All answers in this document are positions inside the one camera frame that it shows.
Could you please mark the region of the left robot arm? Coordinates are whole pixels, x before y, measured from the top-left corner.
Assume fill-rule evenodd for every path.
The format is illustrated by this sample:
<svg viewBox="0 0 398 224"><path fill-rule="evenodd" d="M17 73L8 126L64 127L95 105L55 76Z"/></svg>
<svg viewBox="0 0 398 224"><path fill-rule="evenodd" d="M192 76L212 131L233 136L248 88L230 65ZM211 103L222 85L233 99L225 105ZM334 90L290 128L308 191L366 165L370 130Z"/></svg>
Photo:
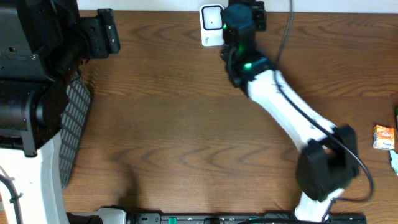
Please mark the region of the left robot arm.
<svg viewBox="0 0 398 224"><path fill-rule="evenodd" d="M117 54L112 9L76 1L1 2L1 199L9 223L128 223L117 206L65 209L63 147L75 147L90 100L80 65Z"/></svg>

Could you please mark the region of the orange tissue pack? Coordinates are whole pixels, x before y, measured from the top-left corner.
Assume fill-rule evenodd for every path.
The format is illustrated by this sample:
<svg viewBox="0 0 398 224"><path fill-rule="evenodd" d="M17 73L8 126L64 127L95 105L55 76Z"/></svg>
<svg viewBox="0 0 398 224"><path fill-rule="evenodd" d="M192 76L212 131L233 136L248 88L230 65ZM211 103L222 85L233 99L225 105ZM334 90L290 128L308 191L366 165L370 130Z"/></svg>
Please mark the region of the orange tissue pack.
<svg viewBox="0 0 398 224"><path fill-rule="evenodd" d="M394 129L376 125L373 128L373 148L387 151L394 150Z"/></svg>

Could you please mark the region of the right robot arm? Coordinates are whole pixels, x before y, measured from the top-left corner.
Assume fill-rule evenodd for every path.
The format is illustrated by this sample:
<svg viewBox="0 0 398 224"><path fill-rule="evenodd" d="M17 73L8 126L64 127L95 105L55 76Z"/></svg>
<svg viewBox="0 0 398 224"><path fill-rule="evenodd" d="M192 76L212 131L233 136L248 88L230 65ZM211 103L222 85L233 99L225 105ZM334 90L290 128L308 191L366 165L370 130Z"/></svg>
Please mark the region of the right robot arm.
<svg viewBox="0 0 398 224"><path fill-rule="evenodd" d="M259 1L230 1L221 12L221 58L229 80L267 111L299 152L295 171L302 194L293 219L300 223L349 223L331 208L359 174L356 134L312 109L286 82L279 66L257 46L256 32L266 28Z"/></svg>

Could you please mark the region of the teal wet wipes pack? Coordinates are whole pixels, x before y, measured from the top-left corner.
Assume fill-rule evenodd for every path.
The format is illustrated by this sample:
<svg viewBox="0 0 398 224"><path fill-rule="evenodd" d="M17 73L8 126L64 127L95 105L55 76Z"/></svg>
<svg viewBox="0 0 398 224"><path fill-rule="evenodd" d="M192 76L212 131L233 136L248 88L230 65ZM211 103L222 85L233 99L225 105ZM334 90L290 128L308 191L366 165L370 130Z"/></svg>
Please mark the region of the teal wet wipes pack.
<svg viewBox="0 0 398 224"><path fill-rule="evenodd" d="M398 175L398 153L396 153L394 150L389 151L390 154L390 164L392 167L392 170L395 172L396 175Z"/></svg>

